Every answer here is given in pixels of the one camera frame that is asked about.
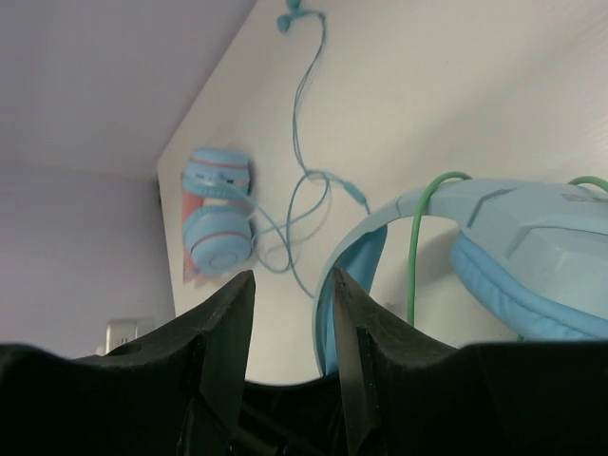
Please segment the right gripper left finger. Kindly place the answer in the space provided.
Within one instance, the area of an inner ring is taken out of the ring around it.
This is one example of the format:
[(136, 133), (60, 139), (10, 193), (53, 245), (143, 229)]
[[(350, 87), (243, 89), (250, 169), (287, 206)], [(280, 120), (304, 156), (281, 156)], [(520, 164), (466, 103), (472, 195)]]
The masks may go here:
[(237, 274), (193, 310), (76, 361), (86, 455), (224, 455), (238, 427), (256, 282)]

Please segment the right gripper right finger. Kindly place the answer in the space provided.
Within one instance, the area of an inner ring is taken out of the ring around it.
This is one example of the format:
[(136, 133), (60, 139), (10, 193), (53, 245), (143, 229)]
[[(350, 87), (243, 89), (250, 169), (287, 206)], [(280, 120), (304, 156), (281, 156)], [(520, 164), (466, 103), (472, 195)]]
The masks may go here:
[(465, 450), (463, 353), (413, 329), (345, 271), (332, 273), (333, 325), (351, 455)]

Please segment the large light blue headphones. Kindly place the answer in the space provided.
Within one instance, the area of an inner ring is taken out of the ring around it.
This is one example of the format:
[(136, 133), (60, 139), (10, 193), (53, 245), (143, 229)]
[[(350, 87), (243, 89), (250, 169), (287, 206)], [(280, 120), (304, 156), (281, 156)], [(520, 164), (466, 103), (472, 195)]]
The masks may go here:
[(473, 179), (448, 172), (370, 213), (336, 246), (313, 298), (313, 347), (324, 375), (336, 372), (333, 270), (369, 290), (389, 225), (410, 219), (414, 264), (423, 217), (454, 221), (449, 260), (471, 295), (531, 341), (607, 336), (607, 183)]

